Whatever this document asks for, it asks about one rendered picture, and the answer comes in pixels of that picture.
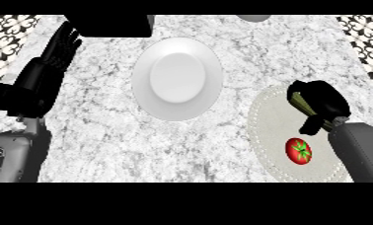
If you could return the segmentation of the white oval plate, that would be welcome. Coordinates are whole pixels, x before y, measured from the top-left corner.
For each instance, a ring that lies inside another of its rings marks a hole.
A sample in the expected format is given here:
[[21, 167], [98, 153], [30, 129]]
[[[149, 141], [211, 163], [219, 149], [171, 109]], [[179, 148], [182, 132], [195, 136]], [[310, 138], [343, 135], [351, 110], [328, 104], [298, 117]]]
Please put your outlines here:
[[223, 88], [223, 68], [213, 49], [188, 37], [158, 41], [136, 62], [132, 87], [151, 116], [167, 121], [198, 117]]

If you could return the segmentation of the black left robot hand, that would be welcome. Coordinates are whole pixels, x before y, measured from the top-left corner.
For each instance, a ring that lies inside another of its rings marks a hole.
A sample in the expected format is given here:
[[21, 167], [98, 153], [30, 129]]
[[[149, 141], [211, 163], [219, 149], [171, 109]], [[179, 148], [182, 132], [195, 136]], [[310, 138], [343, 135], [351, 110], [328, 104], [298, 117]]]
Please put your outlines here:
[[0, 111], [6, 111], [9, 116], [43, 118], [49, 113], [80, 45], [79, 31], [70, 22], [64, 22], [43, 55], [30, 60], [15, 83], [0, 83]]

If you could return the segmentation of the grey rounded object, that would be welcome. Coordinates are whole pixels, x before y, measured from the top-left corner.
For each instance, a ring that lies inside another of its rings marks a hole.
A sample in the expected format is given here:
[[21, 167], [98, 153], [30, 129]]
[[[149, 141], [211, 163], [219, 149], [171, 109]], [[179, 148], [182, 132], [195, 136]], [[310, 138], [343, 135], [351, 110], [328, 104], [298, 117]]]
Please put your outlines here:
[[260, 23], [269, 20], [272, 15], [236, 15], [244, 21], [251, 23]]

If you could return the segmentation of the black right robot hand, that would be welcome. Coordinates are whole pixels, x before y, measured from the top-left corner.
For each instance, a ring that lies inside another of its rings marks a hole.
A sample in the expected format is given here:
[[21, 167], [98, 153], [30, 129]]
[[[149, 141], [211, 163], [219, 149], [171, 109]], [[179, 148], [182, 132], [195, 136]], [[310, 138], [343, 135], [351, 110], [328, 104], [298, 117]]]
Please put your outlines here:
[[300, 92], [316, 115], [307, 118], [300, 134], [316, 135], [322, 130], [323, 121], [331, 122], [340, 117], [350, 119], [350, 105], [337, 89], [322, 80], [304, 82], [297, 80], [288, 88], [288, 101], [294, 92]]

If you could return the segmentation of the red tomato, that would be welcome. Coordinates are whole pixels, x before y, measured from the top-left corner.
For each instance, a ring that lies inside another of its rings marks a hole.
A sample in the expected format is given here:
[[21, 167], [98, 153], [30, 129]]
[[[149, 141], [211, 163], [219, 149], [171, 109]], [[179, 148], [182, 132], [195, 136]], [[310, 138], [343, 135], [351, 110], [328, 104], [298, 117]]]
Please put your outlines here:
[[298, 165], [306, 165], [312, 161], [312, 147], [300, 138], [291, 138], [286, 142], [286, 154], [291, 161]]

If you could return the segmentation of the black appliance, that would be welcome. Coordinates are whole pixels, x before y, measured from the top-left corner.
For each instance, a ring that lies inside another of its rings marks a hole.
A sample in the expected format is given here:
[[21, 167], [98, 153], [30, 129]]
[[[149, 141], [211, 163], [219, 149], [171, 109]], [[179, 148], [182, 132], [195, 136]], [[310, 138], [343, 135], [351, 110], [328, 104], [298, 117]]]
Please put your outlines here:
[[86, 38], [149, 38], [154, 15], [67, 15], [65, 18]]

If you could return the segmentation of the pale round placemat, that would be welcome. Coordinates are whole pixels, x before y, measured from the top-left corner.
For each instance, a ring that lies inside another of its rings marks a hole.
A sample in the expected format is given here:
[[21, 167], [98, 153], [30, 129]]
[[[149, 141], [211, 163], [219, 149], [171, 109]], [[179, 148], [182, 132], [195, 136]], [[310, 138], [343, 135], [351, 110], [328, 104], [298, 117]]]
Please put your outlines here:
[[[288, 87], [267, 88], [248, 113], [248, 136], [257, 158], [279, 182], [348, 182], [350, 175], [322, 129], [314, 136], [300, 134], [307, 116], [288, 101]], [[286, 143], [300, 138], [312, 147], [312, 160], [300, 165], [288, 156]]]

